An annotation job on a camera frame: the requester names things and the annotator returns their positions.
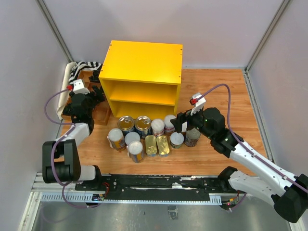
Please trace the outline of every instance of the white wall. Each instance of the white wall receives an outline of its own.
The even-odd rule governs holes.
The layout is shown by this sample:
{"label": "white wall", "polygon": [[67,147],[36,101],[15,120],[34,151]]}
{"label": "white wall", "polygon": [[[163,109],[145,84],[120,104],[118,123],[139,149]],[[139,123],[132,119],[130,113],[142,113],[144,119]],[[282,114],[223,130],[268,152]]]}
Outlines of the white wall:
{"label": "white wall", "polygon": [[244,67],[282,0],[45,0],[73,58],[111,40],[183,44],[183,66]]}
{"label": "white wall", "polygon": [[297,175],[308,175],[307,9],[291,3],[250,71],[274,159]]}
{"label": "white wall", "polygon": [[0,53],[0,229],[14,231],[41,171],[42,144],[58,130],[43,108],[67,61],[34,0],[1,1]]}

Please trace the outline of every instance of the wooden floor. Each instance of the wooden floor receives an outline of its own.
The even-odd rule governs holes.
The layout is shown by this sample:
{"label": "wooden floor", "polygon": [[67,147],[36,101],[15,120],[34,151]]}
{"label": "wooden floor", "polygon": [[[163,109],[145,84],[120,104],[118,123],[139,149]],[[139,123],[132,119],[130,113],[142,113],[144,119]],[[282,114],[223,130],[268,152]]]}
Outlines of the wooden floor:
{"label": "wooden floor", "polygon": [[[191,108],[189,99],[197,92],[204,93],[211,87],[226,83],[231,89],[231,127],[252,147],[265,155],[256,119],[241,70],[183,70],[178,112]],[[227,118],[228,92],[219,87],[206,97],[206,107],[217,107]],[[134,163],[127,151],[117,152],[109,147],[107,134],[117,127],[117,118],[111,114],[108,125],[95,125],[93,133],[79,146],[82,165],[98,165],[102,173],[111,174],[157,174],[157,175],[218,175],[225,167],[232,166],[254,175],[241,164],[214,151],[210,140],[202,136],[198,144],[189,148],[170,149],[168,157],[146,157]]]}

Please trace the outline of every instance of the yellow wooden cabinet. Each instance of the yellow wooden cabinet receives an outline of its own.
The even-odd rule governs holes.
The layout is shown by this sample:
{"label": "yellow wooden cabinet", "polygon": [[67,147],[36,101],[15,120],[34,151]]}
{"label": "yellow wooden cabinet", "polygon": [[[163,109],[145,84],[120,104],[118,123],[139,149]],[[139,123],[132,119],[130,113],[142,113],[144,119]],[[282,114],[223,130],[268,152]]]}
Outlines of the yellow wooden cabinet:
{"label": "yellow wooden cabinet", "polygon": [[99,75],[114,117],[176,114],[182,45],[111,41]]}

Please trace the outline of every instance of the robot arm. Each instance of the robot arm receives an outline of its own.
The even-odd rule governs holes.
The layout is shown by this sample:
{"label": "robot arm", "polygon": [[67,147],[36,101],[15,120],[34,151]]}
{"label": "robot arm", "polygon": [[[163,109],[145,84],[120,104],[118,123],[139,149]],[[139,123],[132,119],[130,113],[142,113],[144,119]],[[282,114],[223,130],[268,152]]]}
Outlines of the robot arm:
{"label": "robot arm", "polygon": [[[43,144],[43,179],[46,183],[57,182],[52,164],[61,182],[95,180],[96,173],[99,172],[96,166],[80,164],[77,147],[92,133],[94,128],[92,111],[97,104],[104,101],[104,97],[98,88],[93,88],[94,92],[90,92],[81,79],[74,81],[68,88],[72,90],[70,92],[72,102],[66,112],[69,112],[73,124],[62,137]],[[53,148],[54,159],[63,156],[64,161],[54,162],[54,159],[51,159]]]}
{"label": "robot arm", "polygon": [[176,119],[171,120],[176,131],[181,132],[182,124],[187,122],[187,130],[199,130],[211,140],[212,147],[218,153],[243,164],[260,177],[256,179],[233,167],[227,167],[218,176],[222,188],[233,188],[252,194],[272,205],[285,220],[297,222],[308,207],[308,194],[303,190],[308,188],[308,177],[304,174],[297,177],[275,165],[255,151],[239,135],[234,134],[237,137],[235,139],[232,132],[226,128],[225,117],[220,111],[217,108],[203,110],[204,104],[205,100],[201,103],[195,102],[195,108],[179,113]]}

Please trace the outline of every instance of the tin can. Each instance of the tin can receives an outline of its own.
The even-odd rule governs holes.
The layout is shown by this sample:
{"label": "tin can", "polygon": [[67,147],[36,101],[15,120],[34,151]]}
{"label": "tin can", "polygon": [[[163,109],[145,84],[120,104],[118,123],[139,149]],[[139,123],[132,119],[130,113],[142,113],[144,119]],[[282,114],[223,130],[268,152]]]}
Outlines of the tin can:
{"label": "tin can", "polygon": [[107,139],[109,140],[112,148],[119,152],[124,150],[126,147],[123,133],[118,128],[111,129],[108,133]]}
{"label": "tin can", "polygon": [[170,122],[171,119],[176,119],[176,117],[174,115],[167,115],[164,119],[165,135],[167,136],[171,135],[175,131],[173,124]]}
{"label": "tin can", "polygon": [[157,146],[156,146],[156,137],[155,136],[146,136],[145,137],[145,152],[148,156],[156,156]]}
{"label": "tin can", "polygon": [[134,131],[130,132],[125,136],[125,144],[127,145],[126,148],[128,149],[128,145],[133,141],[140,141],[140,135]]}
{"label": "tin can", "polygon": [[128,145],[129,156],[135,163],[144,159],[143,145],[140,141],[133,141]]}
{"label": "tin can", "polygon": [[155,119],[151,123],[152,133],[154,136],[162,136],[164,134],[165,123],[162,119]]}
{"label": "tin can", "polygon": [[136,132],[142,139],[146,136],[151,135],[151,120],[147,116],[140,116],[135,120]]}
{"label": "tin can", "polygon": [[117,126],[123,132],[123,135],[126,136],[128,133],[134,131],[134,119],[128,115],[123,116],[117,122]]}
{"label": "tin can", "polygon": [[180,148],[184,142],[184,136],[182,133],[174,132],[170,136],[170,145],[172,148]]}
{"label": "tin can", "polygon": [[167,157],[170,152],[167,137],[166,136],[156,137],[156,143],[158,146],[159,156]]}
{"label": "tin can", "polygon": [[201,133],[193,128],[192,130],[186,131],[186,138],[185,138],[185,144],[187,147],[194,147],[196,146]]}

